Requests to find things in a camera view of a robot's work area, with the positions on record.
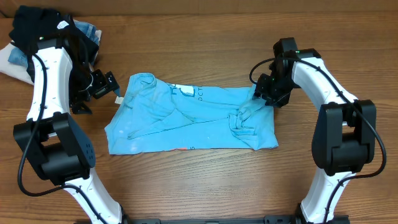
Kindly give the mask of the light blue printed t-shirt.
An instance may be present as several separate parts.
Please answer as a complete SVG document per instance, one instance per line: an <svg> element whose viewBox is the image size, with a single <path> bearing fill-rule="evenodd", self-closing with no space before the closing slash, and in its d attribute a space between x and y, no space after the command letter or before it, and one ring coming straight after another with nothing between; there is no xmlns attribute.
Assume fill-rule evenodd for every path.
<svg viewBox="0 0 398 224"><path fill-rule="evenodd" d="M151 73L132 75L104 129L109 153L275 148L274 109L255 99L254 90L178 85Z"/></svg>

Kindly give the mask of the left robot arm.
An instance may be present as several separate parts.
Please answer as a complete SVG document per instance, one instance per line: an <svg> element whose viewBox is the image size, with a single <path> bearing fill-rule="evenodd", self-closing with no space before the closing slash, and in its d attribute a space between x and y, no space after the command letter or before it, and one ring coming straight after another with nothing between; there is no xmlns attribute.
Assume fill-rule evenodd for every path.
<svg viewBox="0 0 398 224"><path fill-rule="evenodd" d="M105 189L96 171L93 143L72 118L90 114L90 98L119 95L111 72L91 71L82 39L68 30L42 35L29 46L34 63L34 95L25 123L13 136L23 155L17 184L22 193L40 197L67 191L90 223L129 223L123 207Z"/></svg>

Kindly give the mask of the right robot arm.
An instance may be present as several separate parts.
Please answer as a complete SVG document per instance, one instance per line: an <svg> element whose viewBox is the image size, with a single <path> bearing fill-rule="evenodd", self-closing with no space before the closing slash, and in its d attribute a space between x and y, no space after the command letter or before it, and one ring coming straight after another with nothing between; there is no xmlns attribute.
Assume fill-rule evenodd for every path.
<svg viewBox="0 0 398 224"><path fill-rule="evenodd" d="M346 91L327 70L315 49L300 50L293 37L273 46L270 75L257 80L254 98L281 108L294 88L301 88L318 111L312 139L312 157L317 166L310 190L293 215L268 215L265 223L349 223L334 209L346 184L362 179L364 165L374 158L376 106Z"/></svg>

